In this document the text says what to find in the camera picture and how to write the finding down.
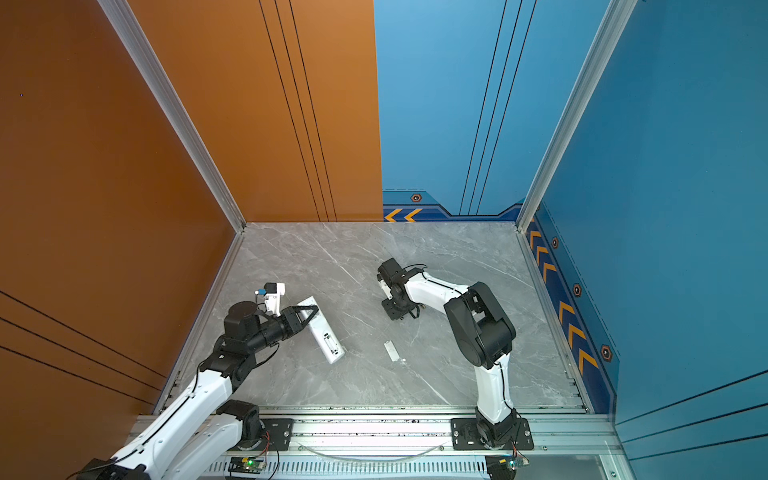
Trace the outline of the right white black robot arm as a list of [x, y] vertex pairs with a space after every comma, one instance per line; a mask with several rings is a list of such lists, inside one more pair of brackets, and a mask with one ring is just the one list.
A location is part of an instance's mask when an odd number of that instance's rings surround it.
[[510, 442], [518, 421], [508, 375], [517, 333], [490, 287], [454, 284], [393, 258], [378, 267], [377, 281], [386, 295], [382, 307], [392, 320], [416, 319], [424, 307], [445, 313], [459, 350], [475, 368], [481, 441], [493, 449]]

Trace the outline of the white battery cover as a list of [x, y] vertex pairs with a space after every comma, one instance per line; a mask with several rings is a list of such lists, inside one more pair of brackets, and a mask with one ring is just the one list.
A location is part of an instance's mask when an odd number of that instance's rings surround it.
[[384, 343], [384, 347], [392, 362], [398, 362], [401, 359], [394, 343], [391, 340], [386, 341]]

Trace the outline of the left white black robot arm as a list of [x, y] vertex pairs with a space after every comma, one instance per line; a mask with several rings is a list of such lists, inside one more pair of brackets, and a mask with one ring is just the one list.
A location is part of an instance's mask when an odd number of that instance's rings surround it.
[[227, 449], [269, 447], [255, 404], [232, 394], [262, 363], [256, 354], [278, 347], [321, 313], [315, 304], [269, 314], [253, 301], [231, 306], [224, 333], [180, 397], [143, 432], [107, 460], [93, 459], [74, 479], [193, 479]]

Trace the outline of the white remote control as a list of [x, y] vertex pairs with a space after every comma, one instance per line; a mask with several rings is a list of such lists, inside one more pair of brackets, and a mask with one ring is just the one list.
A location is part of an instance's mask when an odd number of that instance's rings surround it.
[[[310, 296], [299, 303], [299, 305], [311, 304], [317, 305], [319, 307], [313, 296]], [[345, 355], [346, 350], [341, 345], [320, 307], [317, 316], [308, 322], [308, 328], [310, 329], [327, 362], [329, 364], [337, 363]]]

